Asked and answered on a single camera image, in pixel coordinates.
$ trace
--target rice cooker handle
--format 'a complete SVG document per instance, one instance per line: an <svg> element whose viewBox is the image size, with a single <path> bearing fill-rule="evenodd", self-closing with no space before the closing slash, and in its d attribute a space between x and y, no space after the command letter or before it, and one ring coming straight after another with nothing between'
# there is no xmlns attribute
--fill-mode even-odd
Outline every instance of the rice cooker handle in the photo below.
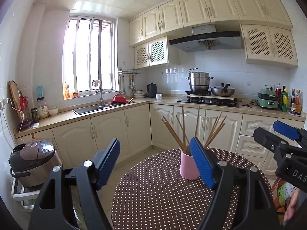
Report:
<svg viewBox="0 0 307 230"><path fill-rule="evenodd" d="M21 178L21 177L26 177L26 176L30 176L31 173L30 172L25 172L25 173L21 173L21 174L13 174L13 170L11 168L10 170L11 176L14 178Z"/></svg>

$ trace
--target polka dot tablecloth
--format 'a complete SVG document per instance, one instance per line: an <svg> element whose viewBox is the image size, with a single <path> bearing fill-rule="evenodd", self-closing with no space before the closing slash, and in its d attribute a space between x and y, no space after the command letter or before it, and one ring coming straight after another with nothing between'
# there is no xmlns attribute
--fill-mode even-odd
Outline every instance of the polka dot tablecloth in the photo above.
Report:
<svg viewBox="0 0 307 230"><path fill-rule="evenodd" d="M237 154L213 149L219 160L238 168L254 165ZM169 150L153 155L130 169L118 184L111 217L115 230L197 229L205 216L214 190L199 177L186 180L180 176L181 150ZM261 171L265 183L269 181ZM239 187L234 186L228 214L222 229L233 222Z"/></svg>

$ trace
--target gas stove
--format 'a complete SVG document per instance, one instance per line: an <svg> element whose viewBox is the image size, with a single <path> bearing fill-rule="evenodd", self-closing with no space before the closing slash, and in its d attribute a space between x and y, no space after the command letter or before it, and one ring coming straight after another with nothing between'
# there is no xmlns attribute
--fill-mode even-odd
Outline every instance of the gas stove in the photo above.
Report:
<svg viewBox="0 0 307 230"><path fill-rule="evenodd" d="M187 91L188 97L186 99L178 100L180 103L195 103L195 104L209 104L226 107L239 107L237 98L234 97L218 97L211 94L211 92L191 92Z"/></svg>

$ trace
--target white bowl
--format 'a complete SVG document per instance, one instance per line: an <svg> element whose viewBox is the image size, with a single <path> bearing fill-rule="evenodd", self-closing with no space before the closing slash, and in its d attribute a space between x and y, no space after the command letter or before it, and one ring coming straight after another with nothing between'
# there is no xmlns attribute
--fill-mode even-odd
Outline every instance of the white bowl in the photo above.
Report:
<svg viewBox="0 0 307 230"><path fill-rule="evenodd" d="M133 94L135 97L142 97L145 96L146 93L142 93L142 94Z"/></svg>
<svg viewBox="0 0 307 230"><path fill-rule="evenodd" d="M49 112L49 115L51 115L51 116L55 116L55 115L57 115L58 113L59 113L59 108L51 108L50 110L48 110L48 112Z"/></svg>

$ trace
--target green electric cooker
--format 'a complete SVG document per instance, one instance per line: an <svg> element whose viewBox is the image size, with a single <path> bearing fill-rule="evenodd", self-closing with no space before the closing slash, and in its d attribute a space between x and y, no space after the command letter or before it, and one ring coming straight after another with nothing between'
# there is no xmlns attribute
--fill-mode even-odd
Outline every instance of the green electric cooker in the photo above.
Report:
<svg viewBox="0 0 307 230"><path fill-rule="evenodd" d="M258 92L257 104L261 108L276 110L278 108L278 97L275 91L269 89L260 90Z"/></svg>

